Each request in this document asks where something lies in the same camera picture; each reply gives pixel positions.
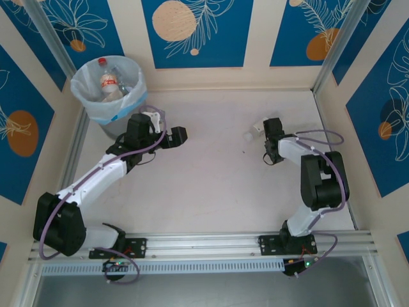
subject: beige circle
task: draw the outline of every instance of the beige circle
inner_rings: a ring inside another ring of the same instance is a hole
[[[193,48],[193,49],[190,51],[190,54],[193,55],[193,56],[197,56],[197,55],[199,54],[199,51],[198,51],[196,48]]]
[[[18,6],[23,6],[23,4],[21,3],[21,0],[12,0],[13,3],[17,4]]]
[[[289,0],[289,5],[291,6],[298,6],[302,3],[303,0]]]
[[[163,40],[185,40],[196,30],[196,18],[186,4],[179,1],[163,2],[152,15],[153,28]]]

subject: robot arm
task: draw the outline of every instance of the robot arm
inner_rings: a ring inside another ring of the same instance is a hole
[[[296,255],[301,252],[303,245],[314,242],[311,228],[323,217],[323,213],[341,204],[341,188],[327,161],[312,148],[299,143],[295,135],[285,134],[279,118],[271,118],[263,124],[266,154],[273,164],[289,159],[301,168],[300,192],[303,204],[284,222],[280,235],[273,239],[274,243],[268,248],[276,251],[272,255]],[[326,152],[325,156],[339,172],[348,199],[350,192],[341,154]]]
[[[82,213],[112,183],[124,177],[142,161],[143,153],[122,155],[154,145],[161,135],[159,122],[159,113],[133,114],[128,121],[126,133],[107,149],[96,166],[74,184],[55,195],[43,194],[38,200],[33,231],[34,239],[40,240],[52,211],[62,199],[70,194],[57,216],[52,220],[45,237],[46,245],[66,256],[73,255],[80,248],[102,247],[123,251],[125,248],[124,231],[109,224],[86,227]],[[175,127],[171,131],[172,134],[166,134],[160,144],[149,151],[150,154],[157,148],[174,148],[187,140],[185,128]],[[107,164],[108,161],[118,156],[121,158]]]

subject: black motor joint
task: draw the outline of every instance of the black motor joint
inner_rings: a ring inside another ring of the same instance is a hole
[[[285,134],[280,118],[269,118],[263,122],[263,126],[266,135],[265,155],[269,156],[273,164],[283,161],[284,158],[279,155],[279,141],[293,135]]]

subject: white table surface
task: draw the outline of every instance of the white table surface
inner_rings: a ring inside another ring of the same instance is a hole
[[[248,143],[242,135],[272,111],[286,133],[322,128],[310,91],[169,91],[150,93],[148,104],[166,111],[168,129],[186,127],[188,140],[157,150],[153,162],[110,186],[85,211],[86,224],[111,223],[128,233],[268,232],[302,203],[300,168],[287,160],[267,166],[265,138]],[[75,177],[112,144],[91,122]],[[353,223],[345,208],[314,229],[352,230]]]

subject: wire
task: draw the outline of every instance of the wire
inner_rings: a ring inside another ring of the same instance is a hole
[[[338,181],[339,184],[339,188],[341,190],[341,205],[338,206],[337,208],[333,208],[333,209],[327,209],[327,210],[323,210],[321,212],[320,215],[317,215],[315,217],[315,219],[311,222],[311,224],[308,226],[308,230],[311,230],[311,228],[320,220],[321,216],[323,216],[324,214],[327,213],[331,213],[331,212],[337,212],[337,211],[341,211],[346,204],[346,193],[345,193],[345,186],[344,186],[344,182],[342,180],[341,174],[339,173],[338,169],[336,168],[336,166],[334,165],[334,163],[332,163],[332,161],[321,151],[315,149],[315,147],[313,146],[309,146],[301,141],[296,141],[299,145],[303,146],[304,148],[311,150],[312,152],[315,152],[316,154],[320,155],[321,157],[323,157],[323,159],[328,163],[328,165],[331,167],[332,171],[335,174],[335,177]]]
[[[109,165],[110,163],[121,159],[123,157],[126,157],[128,155],[135,155],[135,154],[142,154],[145,152],[149,152],[151,149],[154,149],[156,146],[158,146],[160,144],[160,142],[164,139],[165,135],[166,135],[166,120],[165,120],[165,112],[163,112],[160,109],[157,109],[156,107],[153,106],[145,106],[145,107],[150,107],[152,109],[154,109],[156,112],[158,112],[161,117],[163,118],[163,132],[160,135],[159,139],[152,144],[151,146],[148,146],[144,149],[140,149],[140,150],[134,150],[133,152],[127,152],[127,153],[123,153],[119,156],[113,157],[112,159],[109,159],[107,162],[102,164],[102,167],[97,167],[95,168],[93,171],[91,171],[87,176],[85,176],[77,185],[75,185],[72,189],[73,193],[67,193],[66,196],[63,197],[63,199],[57,204],[56,208],[51,212],[49,219],[47,220],[47,222],[45,223],[44,229],[42,231],[41,237],[40,237],[40,242],[39,242],[39,248],[38,248],[38,254],[40,255],[40,258],[43,260],[50,260],[52,258],[54,258],[55,256],[59,255],[60,252],[58,251],[57,253],[52,254],[51,256],[45,256],[44,255],[44,241],[45,241],[45,237],[47,235],[47,232],[49,231],[51,222],[53,221],[53,219],[55,218],[55,216],[57,215],[58,211],[60,210],[60,208],[64,205],[65,201],[67,199],[69,199],[69,197],[75,195],[75,192],[85,183],[87,182],[93,175],[95,175],[96,173],[98,173],[101,169],[103,169],[104,167],[106,167],[107,165]]]
[[[336,143],[331,143],[331,142],[322,142],[319,141],[317,139],[311,139],[311,138],[300,138],[297,134],[305,134],[305,133],[310,133],[310,132],[326,132],[326,133],[331,133],[331,134],[335,134],[336,136],[338,136],[340,138],[340,142],[336,142]],[[331,130],[325,130],[325,129],[320,129],[320,130],[308,130],[308,131],[300,131],[297,132],[296,134],[297,140],[296,142],[301,145],[302,147],[311,150],[312,152],[320,155],[326,162],[327,164],[331,167],[332,171],[334,172],[337,182],[339,184],[339,188],[341,190],[341,205],[338,206],[337,208],[334,209],[327,209],[327,210],[323,210],[321,212],[320,215],[316,216],[315,219],[311,222],[311,224],[307,227],[308,231],[311,231],[311,228],[320,220],[320,218],[327,213],[331,213],[331,212],[337,212],[337,211],[341,211],[346,204],[346,193],[345,193],[345,186],[344,186],[344,182],[342,180],[341,174],[339,173],[338,169],[336,168],[336,166],[334,165],[334,163],[321,151],[315,149],[315,147],[313,146],[309,146],[303,142],[301,142],[300,140],[305,140],[305,141],[312,141],[315,143],[319,143],[319,144],[324,144],[324,145],[340,145],[344,143],[344,138],[342,135],[340,135],[337,132],[331,131]],[[323,235],[323,236],[327,236],[327,237],[333,237],[334,238],[334,244],[331,246],[331,248],[326,251],[321,257],[319,257],[318,261],[316,261],[314,263],[314,265],[312,267],[314,267],[315,265],[317,265],[318,263],[320,263],[325,257],[328,256],[329,253],[331,253],[331,251],[336,247],[337,243],[338,243],[338,238],[336,235],[333,235],[331,233],[325,233],[325,232],[311,232],[313,235]],[[284,265],[291,265],[291,264],[297,264],[299,262],[303,262],[304,259],[301,259],[304,256],[304,253],[307,252],[309,255],[312,256],[311,252],[308,251],[307,249],[305,249],[305,247],[302,247],[302,254],[299,260],[296,260],[294,262],[291,263],[286,263]],[[296,277],[298,278],[301,274],[303,274],[305,271],[307,271],[308,269],[298,273],[296,275]]]
[[[303,136],[298,136],[299,134],[307,134],[307,133],[312,133],[312,132],[324,132],[324,133],[329,133],[329,134],[333,134],[337,137],[339,137],[340,141],[339,142],[325,142],[325,141],[320,141],[318,139],[312,139],[312,138],[305,138]],[[327,130],[327,129],[315,129],[315,130],[307,130],[307,131],[298,131],[295,133],[296,137],[298,139],[301,139],[303,141],[311,141],[314,143],[319,143],[319,144],[324,144],[324,145],[341,145],[345,142],[345,139],[342,135],[340,135],[338,132],[332,131],[332,130]]]
[[[271,166],[271,165],[274,165],[274,163],[268,163],[266,160],[265,160],[265,157],[267,156],[267,153],[265,153],[264,155],[263,155],[263,161],[264,161],[264,163],[265,164],[267,164],[267,165],[269,165],[269,166]]]
[[[156,158],[156,152],[153,153],[153,158],[150,159],[149,161],[146,161],[146,162],[143,162],[143,163],[139,163],[139,164],[136,164],[136,165],[137,165],[137,166],[145,165],[145,164],[150,163],[150,162],[152,162],[153,160],[155,160],[155,158]]]
[[[308,271],[309,269],[312,269],[313,267],[315,267],[317,264],[319,264],[325,257],[328,256],[329,253],[331,253],[331,251],[334,250],[334,248],[337,246],[338,244],[338,237],[336,235],[333,235],[332,233],[326,233],[326,232],[313,232],[314,235],[323,235],[326,237],[333,237],[334,238],[334,243],[333,245],[328,249],[328,251],[326,251],[319,259],[318,261],[316,261],[312,266],[310,266],[308,269],[300,272],[297,274],[297,277],[299,277],[300,275],[302,275],[303,273],[305,273],[306,271]]]
[[[124,259],[128,260],[128,261],[135,267],[135,269],[136,269],[136,271],[137,271],[136,277],[135,277],[134,279],[130,280],[130,281],[112,281],[112,280],[110,280],[110,279],[108,278],[108,272],[109,272],[113,267],[117,267],[117,265],[114,264],[114,265],[110,266],[109,268],[107,268],[107,269],[105,270],[105,273],[104,273],[104,276],[105,276],[105,278],[106,278],[106,280],[107,280],[108,283],[113,283],[113,284],[115,284],[115,285],[130,285],[130,284],[132,284],[132,283],[135,283],[135,282],[139,279],[139,275],[140,275],[140,273],[141,273],[141,270],[140,270],[139,266],[136,264],[136,262],[134,262],[134,261],[133,261],[131,258],[129,258],[127,255],[125,255],[124,253],[120,253],[119,251],[116,251],[115,249],[110,249],[110,248],[94,248],[94,249],[98,249],[98,250],[100,250],[100,251],[105,251],[105,252],[108,252],[108,253],[117,254],[118,256],[120,256],[120,258],[124,258]]]
[[[334,248],[337,246],[337,244],[338,244],[338,237],[336,236],[336,235],[333,235],[332,233],[326,233],[326,232],[313,232],[313,234],[314,235],[323,235],[323,236],[326,236],[326,237],[333,237],[334,238],[334,243],[333,243],[333,245],[328,249],[328,251],[326,251],[326,252],[324,252],[324,254],[321,256],[321,257],[319,257],[319,259],[312,265],[312,266],[310,266],[308,269],[306,269],[306,270],[304,270],[304,271],[302,271],[302,272],[300,272],[300,273],[297,273],[297,275],[295,275],[295,277],[299,277],[300,275],[302,275],[302,274],[304,274],[306,271],[308,271],[309,269],[311,269],[311,268],[313,268],[314,266],[316,266],[317,264],[319,264],[324,258],[326,258],[328,255],[329,255],[329,253],[331,253],[333,250],[334,250]],[[284,266],[287,266],[287,265],[292,265],[292,264],[298,264],[298,263],[300,263],[300,262],[304,262],[305,260],[304,259],[298,259],[298,260],[295,260],[294,262],[288,262],[288,263],[286,263],[286,264],[284,264]]]

